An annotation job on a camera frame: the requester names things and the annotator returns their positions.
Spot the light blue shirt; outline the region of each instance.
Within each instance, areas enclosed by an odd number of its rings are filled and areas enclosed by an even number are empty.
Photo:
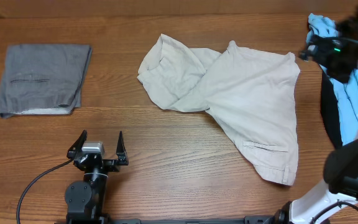
[[[320,37],[338,36],[334,21],[327,17],[316,16],[313,13],[309,15],[309,28],[310,32],[307,35],[306,43],[310,41],[313,34]],[[327,69],[323,66],[321,68],[327,74]],[[343,145],[345,145],[354,140],[358,130],[358,70],[351,73],[348,83],[342,84],[333,78],[330,78],[330,81],[334,86],[341,137]]]

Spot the wooden table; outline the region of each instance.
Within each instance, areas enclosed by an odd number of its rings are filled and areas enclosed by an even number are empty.
[[[78,19],[0,19],[0,78],[6,48],[19,43],[91,44],[83,106],[69,116],[0,118],[0,223],[15,223],[17,201],[41,172],[66,161],[83,129],[103,141],[113,158],[119,131],[130,165],[110,175],[105,211],[113,218],[240,218],[274,214],[322,178],[333,149],[319,113],[321,69],[296,60],[296,115],[300,160],[295,184],[262,180],[206,113],[162,111],[136,79],[161,33],[188,47],[223,52],[238,46],[286,54],[305,44],[307,14],[157,16]],[[327,15],[333,19],[341,14]],[[64,220],[66,187],[82,179],[72,165],[40,179],[26,195],[22,223]],[[333,223],[358,223],[350,208]]]

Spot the gray folded pants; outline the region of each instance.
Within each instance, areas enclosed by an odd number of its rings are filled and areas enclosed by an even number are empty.
[[[91,54],[89,45],[9,46],[0,86],[0,117],[70,114],[81,106]]]

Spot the wood grain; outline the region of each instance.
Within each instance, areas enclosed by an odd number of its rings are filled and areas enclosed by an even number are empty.
[[[344,14],[328,14],[333,19]],[[17,201],[41,172],[65,161],[87,129],[114,157],[119,131],[130,165],[110,175],[105,211],[114,218],[240,218],[273,214],[322,178],[333,149],[319,114],[321,70],[297,60],[300,160],[294,186],[262,180],[206,113],[158,109],[137,81],[137,69],[161,33],[189,47],[223,52],[239,46],[285,54],[305,43],[307,14],[151,16],[80,19],[0,19],[0,78],[9,44],[91,44],[83,106],[69,116],[0,118],[0,223],[15,223]],[[82,173],[66,166],[40,179],[24,199],[22,223],[65,218],[65,188]],[[346,208],[333,223],[358,223]]]
[[[358,0],[0,0],[0,17],[172,16],[235,13],[353,13]]]

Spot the beige pants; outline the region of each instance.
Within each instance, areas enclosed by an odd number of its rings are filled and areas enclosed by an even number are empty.
[[[220,54],[161,35],[138,79],[161,109],[203,111],[223,128],[265,180],[292,185],[298,167],[292,53],[238,47]]]

